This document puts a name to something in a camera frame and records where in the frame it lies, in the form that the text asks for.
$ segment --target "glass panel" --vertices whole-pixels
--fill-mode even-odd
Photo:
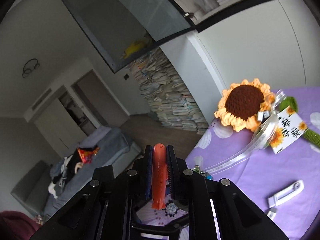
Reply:
[[[168,0],[63,0],[116,72],[190,24]]]

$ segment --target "white ribbon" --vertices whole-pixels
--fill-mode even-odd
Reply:
[[[279,90],[276,94],[275,101],[271,104],[270,117],[256,130],[256,132],[253,134],[251,142],[230,158],[218,163],[217,165],[206,168],[205,171],[211,175],[225,171],[232,166],[248,159],[254,150],[264,149],[268,145],[267,142],[272,138],[279,123],[279,112],[275,108],[285,98],[285,93],[282,90]]]

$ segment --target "stack of papers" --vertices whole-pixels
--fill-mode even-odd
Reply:
[[[187,86],[160,48],[128,65],[147,100],[165,127],[204,134],[208,124]]]

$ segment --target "sunflower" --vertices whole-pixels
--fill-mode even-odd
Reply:
[[[299,123],[299,126],[298,126],[298,129],[299,130],[302,130],[302,131],[304,131],[304,130],[306,130],[308,128],[308,126],[307,126],[307,124],[305,123],[305,122],[301,122],[301,123]]]
[[[272,148],[276,148],[282,143],[282,141],[283,141],[282,128],[277,128],[275,131],[275,134],[273,135],[270,141],[270,146]]]
[[[259,111],[270,110],[267,100],[274,100],[270,93],[270,86],[260,83],[255,78],[252,82],[243,80],[241,84],[231,84],[229,90],[222,91],[222,99],[218,103],[218,111],[214,113],[216,118],[221,119],[224,126],[232,125],[236,132],[247,128],[255,131],[260,125],[256,120]]]
[[[287,112],[287,114],[290,116],[290,115],[292,115],[292,114],[295,114],[296,111],[294,111],[294,110],[291,108],[291,106],[288,106],[286,112]]]

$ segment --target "wooden floor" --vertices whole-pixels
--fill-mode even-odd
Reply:
[[[201,135],[196,132],[166,128],[147,115],[132,115],[121,127],[144,151],[146,145],[172,144],[176,157],[185,159]]]

